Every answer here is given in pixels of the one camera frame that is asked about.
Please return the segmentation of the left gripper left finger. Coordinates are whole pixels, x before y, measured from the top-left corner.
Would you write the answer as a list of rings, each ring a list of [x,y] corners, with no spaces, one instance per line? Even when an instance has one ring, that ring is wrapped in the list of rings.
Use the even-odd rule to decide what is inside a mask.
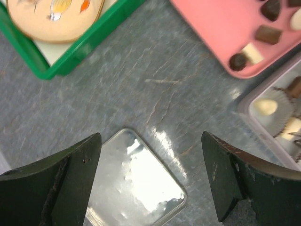
[[[0,176],[2,226],[83,225],[102,148],[100,133]]]

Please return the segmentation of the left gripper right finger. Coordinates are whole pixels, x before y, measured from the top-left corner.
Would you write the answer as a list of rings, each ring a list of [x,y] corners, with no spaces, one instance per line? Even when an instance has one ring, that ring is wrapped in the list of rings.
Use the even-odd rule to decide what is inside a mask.
[[[261,226],[301,224],[301,173],[238,149],[207,131],[203,157],[219,222],[249,199]]]

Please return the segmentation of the pink chocolate tin box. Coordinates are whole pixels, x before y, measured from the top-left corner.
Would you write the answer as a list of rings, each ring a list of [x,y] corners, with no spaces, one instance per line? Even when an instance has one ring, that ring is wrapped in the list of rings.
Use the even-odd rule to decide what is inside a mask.
[[[301,169],[301,96],[293,98],[287,87],[301,76],[301,55],[291,60],[251,91],[238,105],[238,112],[246,124],[288,168]],[[278,103],[269,116],[257,113],[253,104],[259,98]]]

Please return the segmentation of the white chocolate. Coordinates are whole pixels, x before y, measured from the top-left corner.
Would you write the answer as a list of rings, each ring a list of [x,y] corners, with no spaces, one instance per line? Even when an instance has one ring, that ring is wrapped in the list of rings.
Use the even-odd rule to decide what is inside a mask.
[[[253,104],[258,114],[262,116],[272,115],[278,108],[278,103],[275,100],[268,98],[259,98]]]

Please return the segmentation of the brown chocolate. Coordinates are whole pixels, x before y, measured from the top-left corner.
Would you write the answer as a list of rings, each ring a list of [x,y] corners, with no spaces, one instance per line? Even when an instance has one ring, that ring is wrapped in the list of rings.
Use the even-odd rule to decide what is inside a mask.
[[[296,77],[287,87],[289,95],[298,98],[301,95],[301,76]]]

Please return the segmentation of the pink plastic tray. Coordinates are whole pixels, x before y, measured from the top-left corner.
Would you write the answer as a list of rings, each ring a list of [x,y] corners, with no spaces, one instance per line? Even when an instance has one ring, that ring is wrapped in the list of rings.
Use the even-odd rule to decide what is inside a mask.
[[[268,20],[261,13],[263,0],[173,0],[172,5],[206,44],[228,73],[239,79],[249,79],[267,69],[301,42],[301,32],[290,27],[292,16],[300,7],[290,7],[280,1],[276,21]],[[282,30],[280,40],[270,45],[255,39],[260,25]],[[247,63],[242,71],[229,67],[230,57],[252,43],[263,60]]]

